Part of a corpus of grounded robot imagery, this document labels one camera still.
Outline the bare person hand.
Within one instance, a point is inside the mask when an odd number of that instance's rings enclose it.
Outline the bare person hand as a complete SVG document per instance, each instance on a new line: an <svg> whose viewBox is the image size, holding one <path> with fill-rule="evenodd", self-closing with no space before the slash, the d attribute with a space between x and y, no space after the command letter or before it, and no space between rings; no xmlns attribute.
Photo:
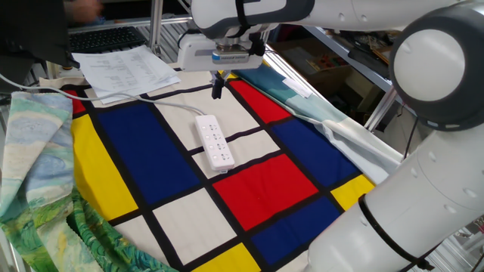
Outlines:
<svg viewBox="0 0 484 272"><path fill-rule="evenodd" d="M73 19L77 23L94 22L104 6L98 0L75 0L72 2Z"/></svg>

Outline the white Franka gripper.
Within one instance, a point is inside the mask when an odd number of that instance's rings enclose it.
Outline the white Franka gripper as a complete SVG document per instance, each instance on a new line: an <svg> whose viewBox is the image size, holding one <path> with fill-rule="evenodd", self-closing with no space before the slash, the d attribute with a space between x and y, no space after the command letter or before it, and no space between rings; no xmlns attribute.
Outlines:
<svg viewBox="0 0 484 272"><path fill-rule="evenodd" d="M263 62L262 33L246 33L240 37L223 36L209 39L202 33L184 34L178 40L178 65L185 72L221 71L212 74L211 96L220 99L227 72L222 70L251 70Z"/></svg>

